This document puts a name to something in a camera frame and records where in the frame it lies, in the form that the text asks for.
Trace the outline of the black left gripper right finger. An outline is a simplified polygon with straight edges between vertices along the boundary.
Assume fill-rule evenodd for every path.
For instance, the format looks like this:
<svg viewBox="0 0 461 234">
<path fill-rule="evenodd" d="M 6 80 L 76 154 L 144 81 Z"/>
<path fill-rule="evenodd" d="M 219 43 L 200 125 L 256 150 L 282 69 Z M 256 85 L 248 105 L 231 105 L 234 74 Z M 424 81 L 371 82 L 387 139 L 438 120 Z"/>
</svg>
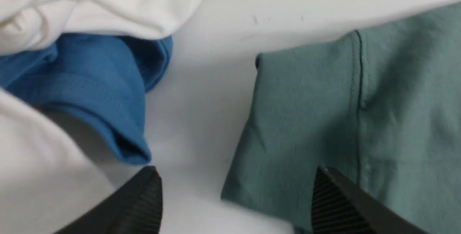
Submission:
<svg viewBox="0 0 461 234">
<path fill-rule="evenodd" d="M 423 234 L 339 170 L 319 166 L 313 185 L 311 226 L 314 234 Z"/>
</svg>

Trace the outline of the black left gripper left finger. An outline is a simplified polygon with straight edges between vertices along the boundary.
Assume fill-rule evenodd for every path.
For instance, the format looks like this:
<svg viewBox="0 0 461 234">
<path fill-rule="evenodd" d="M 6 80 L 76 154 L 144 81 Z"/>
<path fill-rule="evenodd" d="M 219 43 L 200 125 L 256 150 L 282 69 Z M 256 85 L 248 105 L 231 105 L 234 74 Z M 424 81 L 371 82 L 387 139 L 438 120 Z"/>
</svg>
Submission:
<svg viewBox="0 0 461 234">
<path fill-rule="evenodd" d="M 116 192 L 58 234 L 158 234 L 163 215 L 162 178 L 145 166 Z"/>
</svg>

